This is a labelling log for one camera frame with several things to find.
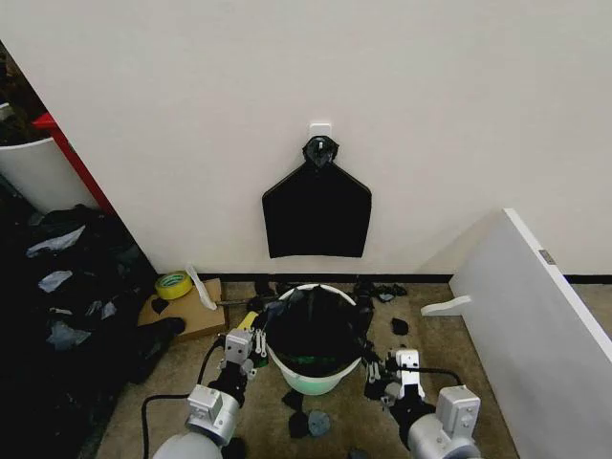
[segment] yellow tape roll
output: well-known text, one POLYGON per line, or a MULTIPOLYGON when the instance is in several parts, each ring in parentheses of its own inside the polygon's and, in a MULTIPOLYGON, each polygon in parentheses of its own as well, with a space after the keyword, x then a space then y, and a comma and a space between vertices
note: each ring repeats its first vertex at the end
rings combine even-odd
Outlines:
POLYGON ((193 288, 191 277, 185 271, 176 271, 157 279, 155 290, 163 299, 176 299, 185 296, 193 288))

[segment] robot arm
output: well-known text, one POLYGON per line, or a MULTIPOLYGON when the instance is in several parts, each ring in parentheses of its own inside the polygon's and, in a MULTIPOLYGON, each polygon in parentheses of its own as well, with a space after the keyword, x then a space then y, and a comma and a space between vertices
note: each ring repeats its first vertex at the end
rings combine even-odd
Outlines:
POLYGON ((249 328, 252 319, 245 318, 225 337, 219 378, 206 386, 196 384, 189 394, 186 426, 191 431, 169 438, 153 459, 222 459, 221 448, 230 443, 245 402, 247 381, 266 358, 266 334, 249 328))
POLYGON ((380 400, 388 408, 400 427, 400 439, 413 457, 481 457, 471 437, 480 408, 478 396, 458 381, 457 385, 440 390, 434 407, 425 402, 420 373, 451 372, 421 368, 419 353, 414 349, 390 352, 383 365, 379 362, 373 360, 367 364, 364 395, 380 400))
MULTIPOLYGON (((197 384, 187 398, 186 425, 191 431, 168 439, 153 459, 222 458, 221 448, 230 442, 236 428, 247 381, 255 377, 258 361, 266 358, 265 333, 250 327, 250 322, 243 322, 228 333, 219 378, 207 386, 197 384)), ((390 352, 385 362, 371 356, 364 395, 388 408, 412 457, 481 457, 471 437, 480 407, 473 392, 458 382, 440 391, 434 407, 425 401, 420 373, 439 371, 421 368, 416 350, 390 352)))

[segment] brown carpet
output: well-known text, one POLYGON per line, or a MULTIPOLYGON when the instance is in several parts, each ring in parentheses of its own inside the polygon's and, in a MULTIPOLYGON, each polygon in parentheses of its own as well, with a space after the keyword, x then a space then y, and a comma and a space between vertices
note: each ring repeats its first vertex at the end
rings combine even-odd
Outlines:
MULTIPOLYGON (((350 290, 351 285, 334 284, 350 290)), ((452 294, 446 284, 405 284, 408 296, 390 303, 375 301, 376 311, 369 338, 375 342, 379 354, 401 344, 420 351, 421 365, 452 369, 460 374, 465 384, 478 394, 482 407, 475 430, 475 439, 485 457, 516 458, 512 438, 506 428, 487 377, 476 355, 470 336, 460 317, 427 317, 420 308, 446 301, 452 294), (410 326, 407 337, 391 333, 391 318, 406 320, 410 326)), ((224 285, 225 298, 253 295, 251 284, 224 285)), ((602 326, 612 330, 612 310, 609 298, 612 286, 578 286, 577 291, 594 312, 602 326)), ((245 314, 244 307, 229 311, 231 325, 237 325, 245 314)), ((128 385, 98 450, 98 459, 142 457, 140 408, 142 400, 157 393, 186 393, 193 388, 202 356, 212 338, 173 345, 151 377, 142 385, 128 385)), ((217 374, 216 364, 221 351, 215 351, 207 368, 205 381, 217 374)), ((359 366, 331 393, 319 397, 305 397, 304 409, 321 409, 332 419, 332 429, 320 438, 291 439, 287 422, 293 413, 280 399, 289 386, 280 371, 271 363, 260 369, 249 383, 246 402, 240 410, 236 436, 242 437, 249 458, 338 458, 344 459, 350 448, 368 452, 370 458, 403 458, 409 452, 400 442, 396 423, 381 406, 362 395, 365 373, 359 366)), ((452 384, 444 376, 423 375, 427 397, 435 404, 439 389, 452 384)), ((186 402, 160 401, 149 409, 151 457, 169 436, 186 431, 186 402)))

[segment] black cable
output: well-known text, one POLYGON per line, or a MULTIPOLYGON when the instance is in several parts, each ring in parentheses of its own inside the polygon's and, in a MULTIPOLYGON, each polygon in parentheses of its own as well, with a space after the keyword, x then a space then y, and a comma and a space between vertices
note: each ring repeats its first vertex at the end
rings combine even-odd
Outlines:
POLYGON ((449 375, 455 379, 455 381, 457 382, 457 385, 463 385, 461 378, 459 378, 458 374, 456 374, 454 371, 451 371, 451 370, 445 370, 444 368, 425 368, 423 366, 410 367, 410 366, 404 365, 402 369, 405 371, 412 371, 414 373, 433 373, 433 374, 439 374, 439 375, 449 375))
MULTIPOLYGON (((208 349, 204 359, 202 360, 202 366, 200 367, 200 373, 198 374, 197 383, 202 383, 202 378, 204 377, 204 371, 207 368, 208 359, 210 359, 210 355, 212 351, 214 351, 217 347, 223 346, 225 343, 225 336, 219 335, 219 337, 212 343, 210 349, 208 349)), ((146 406, 149 402, 153 402, 154 400, 181 400, 189 397, 189 394, 158 394, 152 395, 144 399, 141 406, 141 423, 142 423, 142 458, 148 459, 149 457, 149 425, 146 421, 146 406)))
POLYGON ((208 349, 207 354, 204 356, 204 360, 202 361, 202 366, 200 367, 200 373, 198 374, 198 384, 202 383, 202 379, 204 378, 204 370, 207 368, 208 359, 210 359, 210 355, 212 351, 214 351, 217 347, 223 347, 226 342, 225 335, 219 335, 219 337, 212 343, 210 349, 208 349))
POLYGON ((154 400, 180 400, 186 399, 189 397, 189 394, 159 394, 152 395, 151 397, 147 397, 142 402, 141 407, 141 422, 142 422, 142 458, 149 458, 149 425, 146 421, 146 406, 149 402, 153 402, 154 400))

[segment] red frame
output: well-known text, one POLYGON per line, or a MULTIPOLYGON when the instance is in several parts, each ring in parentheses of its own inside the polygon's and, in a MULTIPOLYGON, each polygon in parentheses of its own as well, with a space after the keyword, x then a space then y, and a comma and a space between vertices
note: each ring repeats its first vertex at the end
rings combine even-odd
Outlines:
POLYGON ((51 116, 49 112, 42 115, 37 120, 33 121, 34 127, 42 130, 46 130, 51 134, 51 137, 54 138, 55 143, 59 146, 59 149, 64 153, 64 156, 71 164, 75 172, 80 177, 80 180, 87 186, 89 192, 92 193, 94 199, 98 202, 99 208, 102 209, 103 212, 108 213, 110 215, 116 215, 116 211, 111 205, 110 201, 99 187, 98 183, 92 176, 92 174, 87 169, 87 166, 80 159, 75 150, 71 147, 68 139, 64 136, 64 133, 61 132, 59 126, 54 120, 54 117, 51 116))

